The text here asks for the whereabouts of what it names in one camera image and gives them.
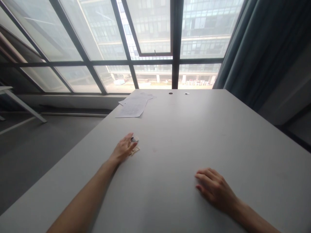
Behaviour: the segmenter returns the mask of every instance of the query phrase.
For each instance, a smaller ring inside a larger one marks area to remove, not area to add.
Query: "curtain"
[[[310,0],[246,0],[213,89],[258,111],[310,37]]]

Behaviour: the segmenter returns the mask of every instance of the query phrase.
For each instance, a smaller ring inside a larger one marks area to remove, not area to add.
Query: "window pane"
[[[125,52],[110,0],[61,0],[91,60],[125,60]]]
[[[172,65],[135,65],[139,89],[172,89]]]
[[[122,21],[122,25],[123,25],[123,29],[125,32],[125,36],[126,36],[126,41],[127,41],[127,45],[130,51],[130,56],[132,60],[167,60],[167,59],[173,59],[172,56],[153,56],[153,57],[140,57],[138,55],[138,51],[136,48],[136,44],[135,41],[133,39],[133,35],[132,35],[132,31],[130,29],[129,26],[129,22],[127,20],[124,8],[123,8],[123,4],[121,0],[117,0],[118,6],[119,6],[119,12],[121,15],[121,21]],[[153,33],[153,23],[149,23],[148,26],[150,33]]]
[[[69,83],[74,92],[101,93],[86,66],[60,66],[56,67],[56,69]]]
[[[178,89],[212,89],[221,64],[179,66]]]
[[[180,58],[222,58],[243,1],[185,1]]]
[[[15,68],[0,68],[0,81],[13,87],[14,93],[37,93],[38,89],[32,85]]]
[[[3,27],[5,27],[8,31],[10,31],[14,36],[32,48],[34,51],[35,48],[31,45],[31,43],[26,39],[26,37],[21,33],[21,31],[17,28],[17,26],[13,23],[9,16],[4,12],[4,10],[0,7],[0,22]]]
[[[170,52],[170,0],[126,2],[141,52]]]
[[[95,66],[108,93],[132,93],[135,90],[129,66]]]
[[[4,3],[50,61],[82,60],[49,0]]]
[[[45,92],[70,92],[50,67],[22,68]]]
[[[16,38],[8,31],[0,28],[0,33],[7,39],[4,50],[13,55],[16,62],[43,62],[42,58],[37,52],[25,45],[22,41]]]

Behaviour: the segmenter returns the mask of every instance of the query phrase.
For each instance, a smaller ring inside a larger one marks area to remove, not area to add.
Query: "table surface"
[[[141,150],[114,175],[92,232],[243,232],[195,189],[205,167],[279,230],[310,232],[306,150],[226,90],[140,92],[157,98],[138,118],[113,110],[0,216],[0,232],[46,231],[128,132]]]

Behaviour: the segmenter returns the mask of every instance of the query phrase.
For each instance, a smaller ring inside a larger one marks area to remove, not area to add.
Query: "document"
[[[154,96],[152,94],[147,94],[145,92],[142,92],[142,93],[140,93],[138,95],[130,96],[130,97],[126,98],[125,100],[120,101],[119,104],[124,106],[127,102],[132,101],[132,100],[143,100],[143,99],[146,99],[148,101],[148,100],[151,100],[153,98],[156,98],[156,96]]]
[[[116,115],[116,118],[119,117],[139,117],[147,104],[147,99],[135,99],[131,101],[127,101],[124,104],[121,111]]]

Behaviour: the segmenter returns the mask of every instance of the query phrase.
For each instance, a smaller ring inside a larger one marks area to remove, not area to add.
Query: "gray floor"
[[[45,124],[34,119],[0,135],[0,215],[103,120],[44,118]]]
[[[1,113],[0,116],[5,118],[5,121],[0,121],[0,132],[32,117],[29,114],[18,113]]]

